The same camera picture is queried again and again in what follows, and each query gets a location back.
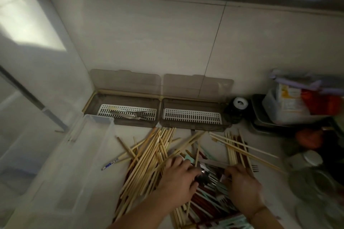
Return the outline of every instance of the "person's left hand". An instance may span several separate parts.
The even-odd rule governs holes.
[[[194,179],[199,174],[201,169],[192,166],[190,160],[183,161],[182,157],[168,159],[156,193],[164,198],[172,211],[191,200],[199,185]]]

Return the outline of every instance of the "perforated white tray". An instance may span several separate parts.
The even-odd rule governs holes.
[[[99,111],[97,115],[99,116],[104,116],[104,117],[113,117],[113,118],[122,118],[125,119],[124,117],[120,117],[114,114],[109,113],[111,110],[114,109],[108,109],[109,106],[116,107],[116,111],[122,114],[128,114],[131,116],[134,116],[132,114],[129,114],[129,111],[146,111],[148,114],[147,120],[154,121],[157,115],[157,109],[152,109],[152,108],[141,108],[141,107],[131,107],[131,106],[123,106],[123,105],[111,105],[111,104],[102,104],[101,107],[99,108]]]
[[[221,114],[208,111],[164,109],[162,118],[166,120],[222,125]]]

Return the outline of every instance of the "red plastic bag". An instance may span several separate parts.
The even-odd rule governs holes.
[[[340,96],[320,95],[315,91],[302,90],[301,98],[313,115],[337,115],[342,105]]]

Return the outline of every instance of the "hand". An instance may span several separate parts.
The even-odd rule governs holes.
[[[194,179],[199,174],[201,170],[192,166],[190,160],[183,161],[182,157],[167,160],[156,193],[164,198],[170,212],[191,200],[199,185]]]
[[[255,179],[251,169],[244,168],[242,164],[227,167],[225,175],[232,176],[232,181],[224,181],[230,200],[251,221],[256,213],[265,208],[262,185]]]

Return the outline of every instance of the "forearm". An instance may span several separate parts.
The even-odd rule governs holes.
[[[125,216],[119,218],[108,229],[155,229],[170,212],[157,191],[150,194]]]
[[[264,208],[251,218],[254,229],[283,229],[268,208]]]

